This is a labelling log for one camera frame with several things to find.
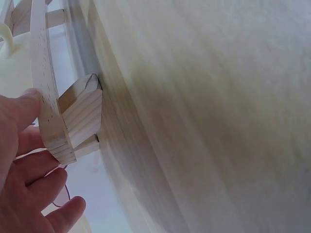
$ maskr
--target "finger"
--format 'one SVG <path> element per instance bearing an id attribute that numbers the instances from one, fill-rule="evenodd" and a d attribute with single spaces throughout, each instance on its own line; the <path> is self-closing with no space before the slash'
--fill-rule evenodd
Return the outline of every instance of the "finger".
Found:
<path id="1" fill-rule="evenodd" d="M 55 233 L 68 232 L 82 216 L 85 208 L 85 200 L 82 197 L 74 197 L 61 208 L 49 213 L 46 218 Z"/>
<path id="2" fill-rule="evenodd" d="M 46 177 L 35 181 L 28 186 L 31 202 L 40 211 L 44 210 L 56 199 L 65 186 L 66 180 L 67 172 L 62 168 L 58 168 Z"/>
<path id="3" fill-rule="evenodd" d="M 16 156 L 27 154 L 38 148 L 45 148 L 39 127 L 29 126 L 18 136 L 18 151 Z"/>
<path id="4" fill-rule="evenodd" d="M 26 186 L 44 177 L 59 165 L 59 162 L 47 150 L 26 155 L 16 159 L 14 163 Z"/>
<path id="5" fill-rule="evenodd" d="M 17 99 L 1 97 L 1 104 L 8 120 L 13 120 L 18 132 L 21 132 L 39 115 L 40 93 L 31 88 Z"/>

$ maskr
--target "wooden strip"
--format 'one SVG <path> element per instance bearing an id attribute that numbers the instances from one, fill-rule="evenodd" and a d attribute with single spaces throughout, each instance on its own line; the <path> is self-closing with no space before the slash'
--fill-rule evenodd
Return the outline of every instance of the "wooden strip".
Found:
<path id="1" fill-rule="evenodd" d="M 98 133 L 101 153 L 133 232 L 188 233 L 103 33 L 97 11 L 93 5 L 90 14 L 85 11 L 90 23 L 86 25 L 79 1 L 63 0 L 63 4 L 66 36 L 77 75 L 98 70 L 101 83 L 105 83 L 102 128 Z"/>
<path id="2" fill-rule="evenodd" d="M 62 25 L 65 22 L 64 9 L 58 9 L 47 13 L 47 28 Z"/>
<path id="3" fill-rule="evenodd" d="M 58 92 L 52 67 L 49 48 L 49 35 L 46 29 L 46 4 L 34 1 L 31 18 L 31 71 L 33 86 L 41 91 L 41 112 L 39 127 L 46 148 L 60 162 L 76 161 L 72 146 L 65 130 L 57 98 Z"/>
<path id="4" fill-rule="evenodd" d="M 13 0 L 5 0 L 0 15 L 0 22 L 5 23 L 10 28 L 11 31 L 13 31 L 13 17 L 12 17 L 13 11 L 14 11 Z"/>

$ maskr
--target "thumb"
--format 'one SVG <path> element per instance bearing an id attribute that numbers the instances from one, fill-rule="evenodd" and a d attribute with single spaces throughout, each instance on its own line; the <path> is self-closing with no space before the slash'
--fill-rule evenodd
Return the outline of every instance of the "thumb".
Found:
<path id="1" fill-rule="evenodd" d="M 34 89 L 26 90 L 17 99 L 2 99 L 7 115 L 16 123 L 18 132 L 26 129 L 39 115 L 40 93 Z"/>

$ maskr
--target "light wood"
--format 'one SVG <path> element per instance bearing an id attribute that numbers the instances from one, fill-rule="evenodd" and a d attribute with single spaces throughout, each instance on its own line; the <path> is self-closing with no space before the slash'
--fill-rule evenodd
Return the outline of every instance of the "light wood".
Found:
<path id="1" fill-rule="evenodd" d="M 134 232 L 310 232 L 311 2 L 63 2 Z"/>
<path id="2" fill-rule="evenodd" d="M 12 13 L 14 10 L 13 0 L 5 0 L 3 8 L 0 15 L 0 22 L 5 23 L 10 30 L 13 30 L 13 17 Z"/>
<path id="3" fill-rule="evenodd" d="M 51 2 L 52 0 L 46 0 L 47 5 L 49 5 Z M 20 2 L 15 7 L 12 13 L 14 25 L 14 29 L 12 30 L 13 36 L 29 32 L 31 7 L 32 7 L 32 0 L 20 0 Z"/>
<path id="4" fill-rule="evenodd" d="M 58 92 L 46 28 L 46 8 L 44 1 L 34 1 L 31 11 L 32 79 L 33 86 L 42 94 L 38 121 L 46 148 L 61 164 L 69 164 L 76 158 L 57 103 Z"/>
<path id="5" fill-rule="evenodd" d="M 74 153 L 76 155 L 76 158 L 79 159 L 85 155 L 91 154 L 98 150 L 99 150 L 99 141 L 98 141 L 97 135 L 93 134 L 86 141 L 78 145 L 74 149 Z"/>
<path id="6" fill-rule="evenodd" d="M 58 103 L 73 148 L 100 130 L 102 90 L 95 74 L 78 79 Z"/>

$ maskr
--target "wooden frame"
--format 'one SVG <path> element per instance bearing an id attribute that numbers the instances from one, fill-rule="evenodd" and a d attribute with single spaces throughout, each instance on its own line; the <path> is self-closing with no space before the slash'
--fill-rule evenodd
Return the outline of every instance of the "wooden frame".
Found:
<path id="1" fill-rule="evenodd" d="M 10 28 L 13 36 L 30 31 L 32 2 L 32 0 L 21 0 L 14 7 L 13 0 L 5 0 L 0 15 L 0 22 L 5 23 Z M 47 5 L 51 2 L 52 0 L 46 0 Z M 47 12 L 47 28 L 64 24 L 64 21 L 64 9 Z"/>
<path id="2" fill-rule="evenodd" d="M 33 87 L 41 91 L 38 117 L 46 148 L 61 163 L 99 149 L 97 131 L 101 127 L 102 89 L 95 74 L 77 80 L 61 97 L 55 83 L 48 28 L 64 23 L 64 10 L 47 13 L 51 0 L 21 0 L 14 7 L 6 0 L 0 21 L 13 35 L 31 32 L 31 71 Z"/>

